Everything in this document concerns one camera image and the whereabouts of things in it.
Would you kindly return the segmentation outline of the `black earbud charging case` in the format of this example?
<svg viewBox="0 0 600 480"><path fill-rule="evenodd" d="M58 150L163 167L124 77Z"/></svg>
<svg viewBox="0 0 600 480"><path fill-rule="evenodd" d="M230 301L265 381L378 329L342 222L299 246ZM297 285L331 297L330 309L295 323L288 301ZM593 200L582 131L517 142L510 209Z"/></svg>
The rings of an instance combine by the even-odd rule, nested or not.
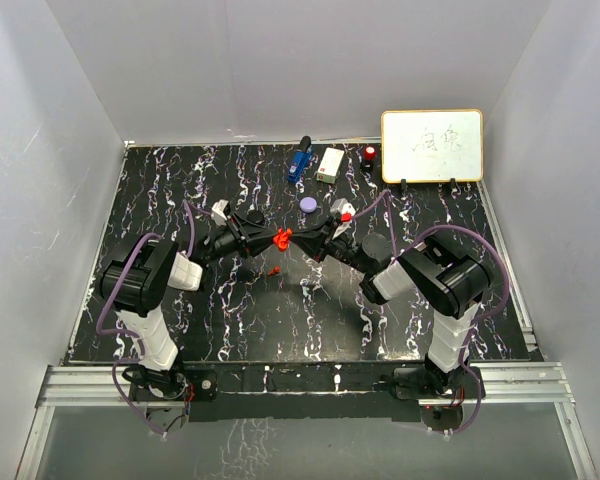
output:
<svg viewBox="0 0 600 480"><path fill-rule="evenodd" d="M265 223L264 215L259 210L250 210L247 214L247 220L255 225L263 226Z"/></svg>

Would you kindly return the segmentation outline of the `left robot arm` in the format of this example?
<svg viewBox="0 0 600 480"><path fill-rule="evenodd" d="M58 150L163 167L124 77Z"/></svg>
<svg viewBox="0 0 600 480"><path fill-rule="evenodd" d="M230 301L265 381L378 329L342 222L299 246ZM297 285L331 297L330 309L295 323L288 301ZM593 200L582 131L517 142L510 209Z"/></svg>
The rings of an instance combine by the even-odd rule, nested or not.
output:
<svg viewBox="0 0 600 480"><path fill-rule="evenodd" d="M162 302L167 290L196 292L209 262L234 253L256 256L271 246L284 252L292 234L289 229L266 229L259 223L259 211L245 218L220 211L211 215L216 228L197 240L190 210L186 217L189 240L185 248L155 233L129 236L105 261L96 287L104 301L96 332L125 335L136 348L137 357L125 361L123 377L164 399L177 399L189 388L179 349L164 318Z"/></svg>

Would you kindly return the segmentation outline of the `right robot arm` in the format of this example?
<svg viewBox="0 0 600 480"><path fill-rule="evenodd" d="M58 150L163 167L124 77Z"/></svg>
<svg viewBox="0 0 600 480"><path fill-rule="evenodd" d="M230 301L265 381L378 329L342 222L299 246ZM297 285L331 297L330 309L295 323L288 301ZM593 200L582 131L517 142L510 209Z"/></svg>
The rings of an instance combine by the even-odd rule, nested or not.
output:
<svg viewBox="0 0 600 480"><path fill-rule="evenodd" d="M446 397L464 387L471 377L469 343L476 325L501 311L510 293L510 279L497 250L474 231L456 225L438 225L425 230L413 244L393 256L389 240L381 234L367 235L360 243L336 232L337 222L329 219L319 227L299 231L291 242L317 262L331 256L361 272L360 288L366 299L383 305L410 290L418 290L434 311L433 337L421 367L394 375L399 389L409 389L413 398ZM489 312L477 313L484 293L494 285L496 275L485 260L462 245L442 236L454 231L482 244L500 270L503 294Z"/></svg>

